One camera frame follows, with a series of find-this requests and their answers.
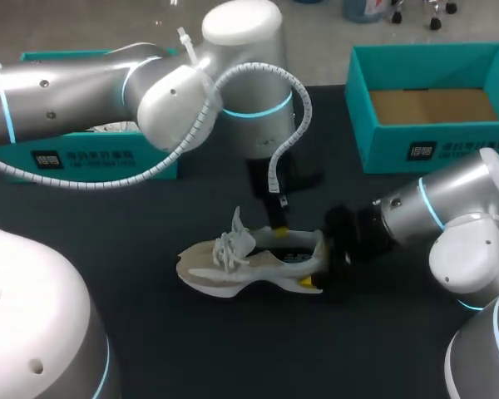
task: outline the metal screw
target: metal screw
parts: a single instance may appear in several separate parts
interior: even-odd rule
[[[401,200],[399,198],[394,198],[390,201],[390,206],[392,208],[397,208],[398,206],[401,206]]]

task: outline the blue bottle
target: blue bottle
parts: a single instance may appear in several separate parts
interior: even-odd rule
[[[343,16],[356,23],[370,23],[381,19],[386,11],[386,0],[343,0]]]

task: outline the stool leg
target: stool leg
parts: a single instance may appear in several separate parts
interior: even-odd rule
[[[448,2],[446,2],[446,12],[448,14],[454,14],[455,12],[457,12],[457,4],[455,2],[452,2],[451,0],[449,0]]]
[[[401,23],[403,20],[403,15],[401,14],[401,7],[405,0],[392,0],[392,5],[394,6],[394,12],[392,15],[392,23]]]
[[[442,27],[442,21],[438,18],[438,13],[440,12],[440,2],[438,0],[431,1],[434,4],[434,14],[431,18],[431,30],[437,31]]]

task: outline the floor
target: floor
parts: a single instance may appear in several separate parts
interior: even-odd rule
[[[175,47],[181,26],[199,42],[203,16],[222,2],[0,0],[0,62],[15,61],[25,51],[117,48],[133,42]],[[420,0],[408,0],[398,26],[386,20],[347,22],[341,17],[341,0],[274,2],[285,16],[289,69],[306,85],[344,83],[355,44],[499,41],[499,0],[457,0],[458,13],[443,13],[438,32],[428,30],[430,15]]]

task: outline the cardboard bottom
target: cardboard bottom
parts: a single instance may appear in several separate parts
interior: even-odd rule
[[[381,125],[499,121],[483,89],[370,91]]]

